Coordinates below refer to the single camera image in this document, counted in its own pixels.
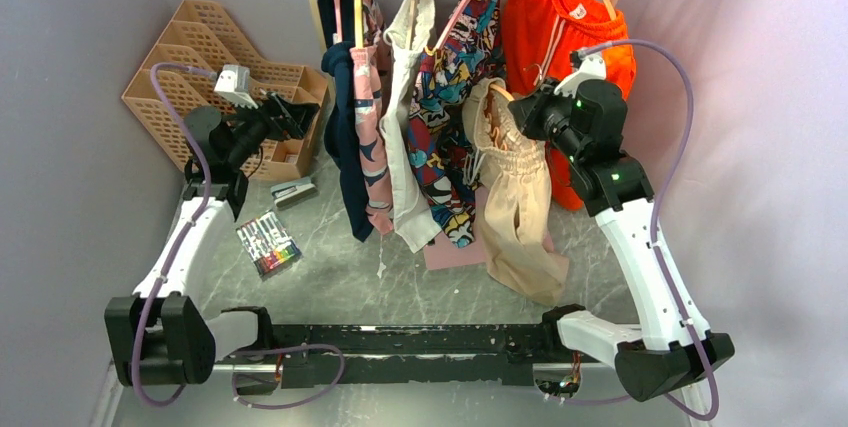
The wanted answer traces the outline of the beige shorts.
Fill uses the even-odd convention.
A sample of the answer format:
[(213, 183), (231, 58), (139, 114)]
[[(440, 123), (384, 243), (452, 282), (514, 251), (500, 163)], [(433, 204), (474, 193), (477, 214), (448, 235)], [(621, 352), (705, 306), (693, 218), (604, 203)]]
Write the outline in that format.
[[(461, 113), (471, 143), (466, 133), (468, 99), (474, 100), (471, 92)], [(544, 145), (540, 157), (523, 159), (498, 153), (484, 156), (472, 147), (476, 155), (472, 171), (489, 191), (475, 232), (486, 247), (488, 274), (534, 302), (556, 305), (564, 295), (569, 259), (543, 246), (552, 197)]]

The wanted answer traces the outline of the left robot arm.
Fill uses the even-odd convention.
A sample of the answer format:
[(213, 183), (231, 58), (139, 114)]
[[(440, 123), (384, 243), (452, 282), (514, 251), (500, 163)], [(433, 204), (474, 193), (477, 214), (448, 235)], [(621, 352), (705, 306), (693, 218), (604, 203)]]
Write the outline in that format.
[(231, 114), (212, 105), (186, 115), (171, 103), (165, 108), (190, 158), (178, 220), (156, 263), (131, 295), (112, 298), (104, 312), (125, 387), (202, 384), (232, 354), (254, 363), (273, 356), (277, 335), (265, 308), (229, 308), (205, 318), (193, 301), (193, 282), (235, 230), (249, 184), (243, 165), (267, 140), (303, 138), (320, 111), (315, 102), (290, 101), (277, 92)]

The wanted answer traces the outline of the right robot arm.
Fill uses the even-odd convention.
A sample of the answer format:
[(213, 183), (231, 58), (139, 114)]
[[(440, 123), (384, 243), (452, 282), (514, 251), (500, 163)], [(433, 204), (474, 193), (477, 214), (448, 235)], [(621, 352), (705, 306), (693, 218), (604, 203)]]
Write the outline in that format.
[(659, 205), (642, 165), (621, 147), (628, 107), (620, 89), (588, 80), (559, 93), (554, 79), (508, 109), (522, 135), (549, 143), (569, 163), (575, 191), (616, 255), (636, 306), (636, 326), (615, 324), (568, 306), (547, 318), (539, 338), (550, 360), (574, 351), (613, 368), (639, 402), (702, 381), (735, 353), (730, 336), (711, 329), (688, 295), (654, 210)]

